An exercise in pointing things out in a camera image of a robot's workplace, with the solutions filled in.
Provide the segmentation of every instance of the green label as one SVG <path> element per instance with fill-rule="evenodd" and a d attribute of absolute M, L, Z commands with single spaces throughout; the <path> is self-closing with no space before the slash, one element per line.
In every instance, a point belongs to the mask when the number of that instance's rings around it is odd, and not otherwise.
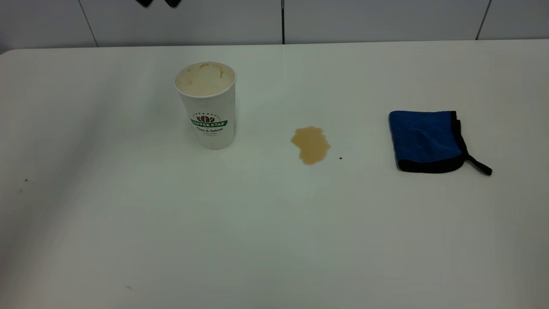
<path fill-rule="evenodd" d="M 205 127 L 217 127 L 217 126 L 226 126 L 227 125 L 227 121 L 222 121 L 222 122 L 198 122 L 196 120 L 193 120 L 191 119 L 191 121 L 193 122 L 194 125 L 197 125 L 197 126 L 205 126 Z"/>

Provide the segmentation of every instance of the brown liquid stain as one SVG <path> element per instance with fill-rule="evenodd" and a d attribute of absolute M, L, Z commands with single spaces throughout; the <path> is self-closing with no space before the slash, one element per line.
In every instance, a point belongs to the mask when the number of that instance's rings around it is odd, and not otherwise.
<path fill-rule="evenodd" d="M 307 165 L 324 160 L 328 149 L 332 148 L 326 140 L 324 131 L 314 126 L 297 129 L 292 137 L 292 143 L 301 150 L 299 158 Z"/>

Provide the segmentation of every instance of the cup logo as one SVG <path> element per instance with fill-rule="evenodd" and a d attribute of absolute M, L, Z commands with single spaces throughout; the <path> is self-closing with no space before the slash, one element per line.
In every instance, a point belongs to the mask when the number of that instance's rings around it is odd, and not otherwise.
<path fill-rule="evenodd" d="M 191 121 L 196 126 L 202 126 L 206 128 L 227 125 L 226 120 L 221 120 L 218 115 L 211 113 L 194 113 L 191 117 Z"/>

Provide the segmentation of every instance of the white tile wall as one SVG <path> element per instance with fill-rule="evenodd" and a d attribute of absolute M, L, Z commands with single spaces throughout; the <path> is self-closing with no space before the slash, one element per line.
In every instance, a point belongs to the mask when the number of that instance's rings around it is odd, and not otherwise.
<path fill-rule="evenodd" d="M 0 4 L 0 53 L 15 48 L 95 46 L 78 0 Z"/>
<path fill-rule="evenodd" d="M 479 39 L 549 38 L 549 0 L 492 0 Z"/>
<path fill-rule="evenodd" d="M 81 0 L 99 46 L 282 43 L 280 0 Z"/>
<path fill-rule="evenodd" d="M 489 0 L 285 0 L 286 43 L 474 40 Z"/>

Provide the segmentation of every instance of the coffee bean logo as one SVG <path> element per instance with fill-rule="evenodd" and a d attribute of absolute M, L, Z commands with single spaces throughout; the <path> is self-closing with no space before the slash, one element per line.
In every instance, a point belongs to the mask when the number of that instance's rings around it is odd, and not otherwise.
<path fill-rule="evenodd" d="M 196 120 L 198 120 L 200 122 L 205 122 L 205 123 L 211 123 L 211 122 L 216 122 L 216 121 L 220 122 L 221 121 L 221 119 L 217 115 L 214 115 L 214 114 L 208 114 L 208 115 L 209 116 L 204 115 L 204 113 L 195 113 L 195 114 L 193 114 L 192 117 L 194 117 Z"/>
<path fill-rule="evenodd" d="M 214 118 L 213 117 L 208 117 L 208 116 L 200 116 L 200 117 L 197 117 L 197 120 L 200 121 L 200 122 L 214 122 Z"/>

